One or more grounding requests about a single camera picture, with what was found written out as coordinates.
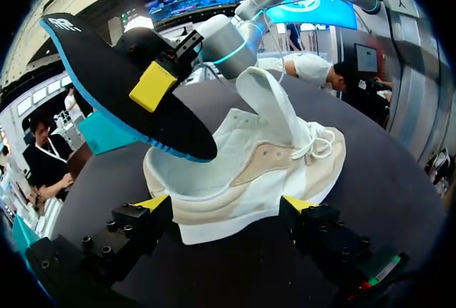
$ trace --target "man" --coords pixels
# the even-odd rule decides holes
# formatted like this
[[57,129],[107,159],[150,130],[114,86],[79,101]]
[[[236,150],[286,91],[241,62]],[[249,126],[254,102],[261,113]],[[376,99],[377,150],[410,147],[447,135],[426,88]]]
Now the man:
[[40,112],[32,115],[30,130],[36,142],[30,145],[24,157],[41,197],[46,200],[55,196],[65,200],[65,189],[73,184],[66,164],[73,150],[62,136],[49,135],[49,128],[48,119]]
[[286,35],[288,37],[288,43],[290,45],[290,51],[302,51],[301,45],[299,44],[301,40],[301,27],[299,24],[287,24],[286,25]]
[[266,70],[285,71],[288,75],[312,83],[320,88],[344,91],[358,82],[358,74],[347,61],[335,64],[312,53],[295,53],[281,58],[260,58],[258,67]]

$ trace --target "computer monitor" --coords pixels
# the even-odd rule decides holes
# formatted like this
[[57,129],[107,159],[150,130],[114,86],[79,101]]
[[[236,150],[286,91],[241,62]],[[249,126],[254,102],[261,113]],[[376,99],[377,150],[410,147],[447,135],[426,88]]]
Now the computer monitor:
[[378,72],[377,50],[368,46],[355,43],[358,71],[368,73]]

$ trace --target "white shirt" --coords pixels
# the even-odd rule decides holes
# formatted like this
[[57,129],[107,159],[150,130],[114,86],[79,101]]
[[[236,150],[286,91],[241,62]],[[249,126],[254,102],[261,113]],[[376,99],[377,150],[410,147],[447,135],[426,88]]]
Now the white shirt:
[[[284,61],[293,61],[298,77],[308,83],[324,88],[332,64],[312,53],[292,53],[284,56]],[[258,67],[266,70],[284,71],[281,58],[260,58]]]
[[[73,105],[73,103],[75,103],[75,105],[73,106],[72,109],[69,110],[68,108],[71,107],[71,105]],[[68,111],[68,113],[70,114],[70,118],[72,121],[76,121],[77,118],[79,118],[80,116],[83,115],[81,109],[79,108],[78,104],[76,103],[76,101],[74,99],[74,96],[66,96],[65,108]]]

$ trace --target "beige suede panel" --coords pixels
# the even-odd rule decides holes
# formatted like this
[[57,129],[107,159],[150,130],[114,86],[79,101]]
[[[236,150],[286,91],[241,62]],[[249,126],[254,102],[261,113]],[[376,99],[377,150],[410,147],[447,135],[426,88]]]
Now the beige suede panel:
[[258,144],[250,158],[231,182],[231,186],[249,183],[273,170],[287,169],[293,163],[291,154],[295,150],[268,142]]
[[[300,197],[302,200],[308,200],[327,188],[343,167],[346,156],[345,138],[339,130],[328,129],[335,135],[333,151],[324,159],[306,158],[308,167],[303,172],[303,179],[306,176],[306,189]],[[286,169],[287,175],[296,171],[303,160],[292,160],[291,154],[293,152],[294,149],[292,148],[285,148],[268,142],[258,144],[249,161],[232,181],[231,188],[221,197],[202,202],[189,202],[173,198],[174,221],[184,225],[198,225],[230,218],[232,211],[240,204],[242,195],[253,180],[272,170]],[[163,184],[149,171],[146,161],[144,162],[144,172],[147,187],[153,197],[167,194]],[[262,205],[259,204],[255,210],[261,211]]]

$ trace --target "shoelace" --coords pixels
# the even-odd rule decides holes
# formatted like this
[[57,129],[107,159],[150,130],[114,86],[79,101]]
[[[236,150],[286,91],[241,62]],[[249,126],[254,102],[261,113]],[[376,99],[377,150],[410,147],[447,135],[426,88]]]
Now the shoelace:
[[[301,119],[299,119],[299,122],[304,129],[303,133],[308,134],[310,141],[307,145],[294,152],[291,158],[297,160],[305,155],[310,155],[317,159],[328,157],[333,152],[333,143],[336,139],[334,133],[315,122],[307,123]],[[316,142],[320,142],[323,145],[317,147]]]

